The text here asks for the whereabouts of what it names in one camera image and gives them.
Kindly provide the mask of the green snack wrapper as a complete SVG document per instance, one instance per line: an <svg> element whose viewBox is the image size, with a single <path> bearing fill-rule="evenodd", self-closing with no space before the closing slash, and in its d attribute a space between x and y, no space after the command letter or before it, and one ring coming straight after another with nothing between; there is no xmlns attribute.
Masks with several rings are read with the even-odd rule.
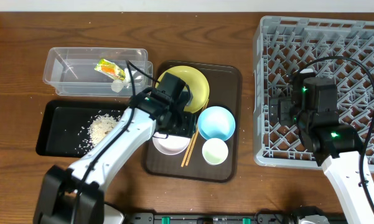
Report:
<svg viewBox="0 0 374 224"><path fill-rule="evenodd" d="M95 70L112 78L113 80L124 80L126 78L126 75L122 68L104 58L99 60L99 62L95 66Z"/></svg>

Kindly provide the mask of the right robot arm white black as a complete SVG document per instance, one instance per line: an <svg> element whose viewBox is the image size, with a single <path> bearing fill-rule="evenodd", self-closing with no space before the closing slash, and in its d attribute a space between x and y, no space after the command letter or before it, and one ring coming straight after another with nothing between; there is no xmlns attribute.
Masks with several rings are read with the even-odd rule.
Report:
<svg viewBox="0 0 374 224"><path fill-rule="evenodd" d="M340 123L337 92L329 78L298 78L291 96L270 99L269 120L297 127L301 144L332 184L348 223L374 223L374 182L364 143L354 127Z"/></svg>

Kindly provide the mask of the rice grains pile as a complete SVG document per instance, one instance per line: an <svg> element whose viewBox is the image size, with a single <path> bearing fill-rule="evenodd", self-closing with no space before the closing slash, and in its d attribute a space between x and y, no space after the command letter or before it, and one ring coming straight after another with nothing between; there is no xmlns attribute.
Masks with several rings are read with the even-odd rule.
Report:
<svg viewBox="0 0 374 224"><path fill-rule="evenodd" d="M99 110L97 114L91 115L86 124L80 127L77 136L78 141L75 150L78 155L90 152L103 138L108 135L118 124L122 111L110 110L104 112Z"/></svg>

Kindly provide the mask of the white tissue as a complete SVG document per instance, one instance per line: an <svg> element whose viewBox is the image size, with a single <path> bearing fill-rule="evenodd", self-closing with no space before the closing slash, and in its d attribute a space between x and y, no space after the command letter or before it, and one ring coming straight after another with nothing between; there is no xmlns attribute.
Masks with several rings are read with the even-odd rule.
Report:
<svg viewBox="0 0 374 224"><path fill-rule="evenodd" d="M111 89L119 93L124 87L128 87L131 84L131 76L135 74L135 71L129 71L128 68L119 72L119 77L115 78L111 84Z"/></svg>

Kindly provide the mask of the white bowl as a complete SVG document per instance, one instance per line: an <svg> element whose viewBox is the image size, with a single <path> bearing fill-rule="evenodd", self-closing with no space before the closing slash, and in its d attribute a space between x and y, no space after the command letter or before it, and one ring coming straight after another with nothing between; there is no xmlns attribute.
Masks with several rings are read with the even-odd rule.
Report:
<svg viewBox="0 0 374 224"><path fill-rule="evenodd" d="M152 141L154 147L162 154L173 156L183 152L190 143L190 138L167 135L156 132Z"/></svg>

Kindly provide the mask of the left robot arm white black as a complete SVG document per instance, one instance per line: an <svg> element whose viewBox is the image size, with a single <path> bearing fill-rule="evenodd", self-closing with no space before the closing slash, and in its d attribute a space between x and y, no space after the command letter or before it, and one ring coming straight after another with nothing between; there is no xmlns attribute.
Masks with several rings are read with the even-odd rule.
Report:
<svg viewBox="0 0 374 224"><path fill-rule="evenodd" d="M147 88L132 96L119 123L90 152L67 169L52 166L44 175L34 223L124 223L124 214L104 194L131 155L154 133L191 137L195 115L185 107L189 90L167 93Z"/></svg>

